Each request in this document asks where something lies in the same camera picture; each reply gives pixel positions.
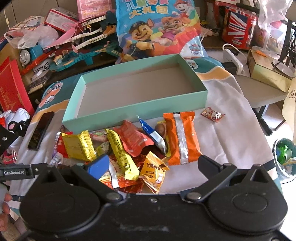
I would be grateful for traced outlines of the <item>person's left hand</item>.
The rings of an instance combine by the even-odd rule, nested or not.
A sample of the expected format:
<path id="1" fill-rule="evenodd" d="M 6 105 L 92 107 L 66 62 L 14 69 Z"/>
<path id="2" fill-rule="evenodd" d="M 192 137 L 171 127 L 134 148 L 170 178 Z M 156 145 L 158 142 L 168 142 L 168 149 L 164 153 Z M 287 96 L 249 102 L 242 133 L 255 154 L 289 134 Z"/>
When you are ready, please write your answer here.
<path id="1" fill-rule="evenodd" d="M 3 209 L 3 212 L 1 214 L 1 219 L 0 219 L 0 222 L 1 222 L 1 232 L 3 231 L 6 231 L 7 227 L 8 227 L 8 220 L 9 220 L 9 214 L 10 214 L 10 208 L 7 204 L 7 202 L 11 201 L 12 200 L 12 197 L 10 194 L 6 193 L 5 194 L 5 197 L 4 197 L 4 202 L 3 202 L 3 205 L 2 205 L 2 209 Z"/>

